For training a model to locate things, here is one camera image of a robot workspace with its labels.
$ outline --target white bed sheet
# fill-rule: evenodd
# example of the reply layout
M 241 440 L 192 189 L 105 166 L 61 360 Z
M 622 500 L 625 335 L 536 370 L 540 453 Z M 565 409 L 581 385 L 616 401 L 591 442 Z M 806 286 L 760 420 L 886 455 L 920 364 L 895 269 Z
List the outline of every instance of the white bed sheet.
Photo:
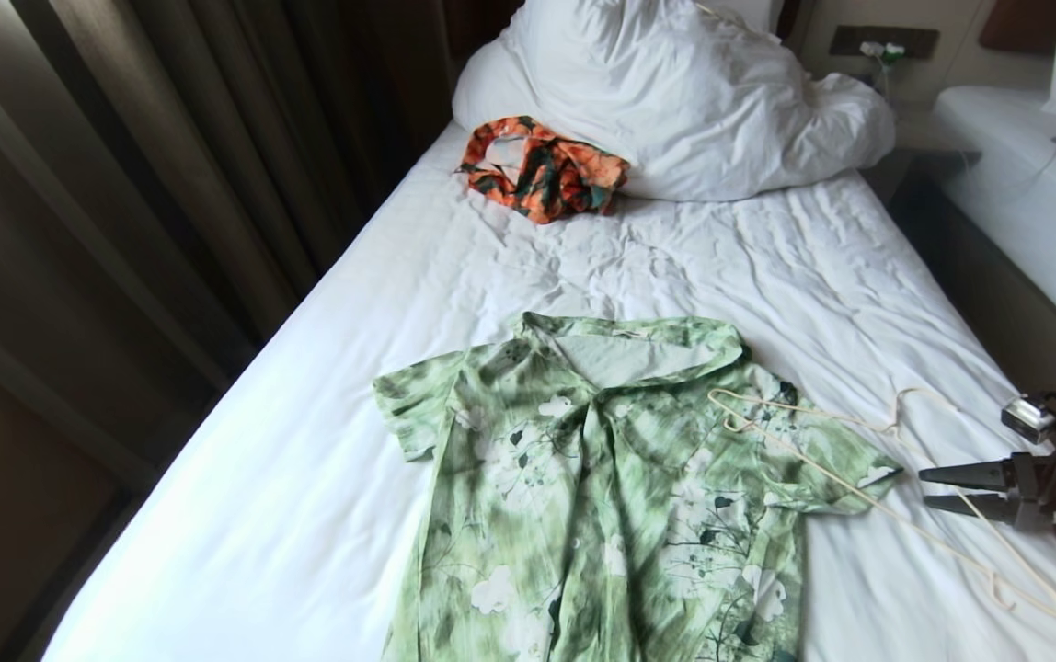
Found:
M 981 162 L 943 183 L 945 193 L 1056 305 L 1056 116 L 1042 112 L 1045 100 L 951 88 L 932 113 L 981 149 Z
M 467 192 L 466 133 L 436 146 L 202 423 L 75 599 L 50 662 L 367 661 L 389 627 L 428 487 L 373 404 L 373 377 L 548 315 L 700 315 L 827 410 L 887 417 L 951 465 L 1023 443 L 1007 384 L 856 174 L 734 204 L 624 201 L 549 226 Z M 981 524 L 922 506 L 926 466 L 886 499 L 1037 591 Z M 1056 620 L 883 514 L 811 516 L 806 661 L 1056 659 Z M 1053 537 L 1010 537 L 1056 586 Z

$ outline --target short sleeve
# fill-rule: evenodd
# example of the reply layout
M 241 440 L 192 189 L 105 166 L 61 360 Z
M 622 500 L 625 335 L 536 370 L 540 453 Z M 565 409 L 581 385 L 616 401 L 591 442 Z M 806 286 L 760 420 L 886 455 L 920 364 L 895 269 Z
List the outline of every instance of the short sleeve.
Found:
M 846 424 L 819 415 L 789 415 L 789 432 L 781 439 L 790 441 L 806 457 L 860 488 L 875 500 L 892 489 L 893 478 L 902 471 L 897 461 L 869 445 Z M 789 508 L 798 512 L 831 512 L 854 515 L 870 508 L 870 504 L 852 493 L 837 480 L 790 453 L 773 448 L 767 441 L 772 471 L 767 486 L 768 506 Z
M 373 381 L 373 395 L 406 460 L 435 447 L 447 417 L 447 397 L 467 353 L 449 353 Z

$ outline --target bed headboard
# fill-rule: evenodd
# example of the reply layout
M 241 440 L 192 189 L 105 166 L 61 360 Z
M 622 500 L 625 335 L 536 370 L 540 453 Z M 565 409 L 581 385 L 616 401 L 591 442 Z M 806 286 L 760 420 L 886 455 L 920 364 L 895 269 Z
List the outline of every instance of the bed headboard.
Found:
M 1056 0 L 998 0 L 978 35 L 983 49 L 1054 55 Z
M 465 60 L 470 54 L 498 37 L 524 0 L 442 0 L 447 43 L 451 56 Z M 786 39 L 794 30 L 802 0 L 785 0 L 777 18 L 777 37 Z

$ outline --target orange patterned fabric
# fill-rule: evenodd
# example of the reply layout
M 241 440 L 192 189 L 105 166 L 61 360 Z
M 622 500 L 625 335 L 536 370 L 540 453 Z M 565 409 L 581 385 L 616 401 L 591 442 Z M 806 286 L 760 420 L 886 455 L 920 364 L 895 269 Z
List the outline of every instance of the orange patterned fabric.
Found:
M 504 135 L 525 137 L 524 163 L 515 182 L 499 167 L 480 165 L 488 146 Z M 607 213 L 629 167 L 616 155 L 562 137 L 531 117 L 504 117 L 474 130 L 458 169 L 467 173 L 474 191 L 545 225 L 566 213 Z

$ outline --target crumpled clothing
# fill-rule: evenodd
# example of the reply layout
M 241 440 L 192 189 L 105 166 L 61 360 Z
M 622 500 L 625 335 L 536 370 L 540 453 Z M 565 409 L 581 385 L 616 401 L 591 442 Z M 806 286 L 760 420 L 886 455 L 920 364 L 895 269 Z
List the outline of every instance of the crumpled clothing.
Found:
M 502 167 L 485 165 L 496 138 L 524 135 L 524 162 L 513 182 Z M 568 213 L 607 213 L 630 164 L 588 143 L 562 137 L 531 117 L 504 117 L 474 130 L 458 169 L 470 188 L 528 216 L 538 225 Z

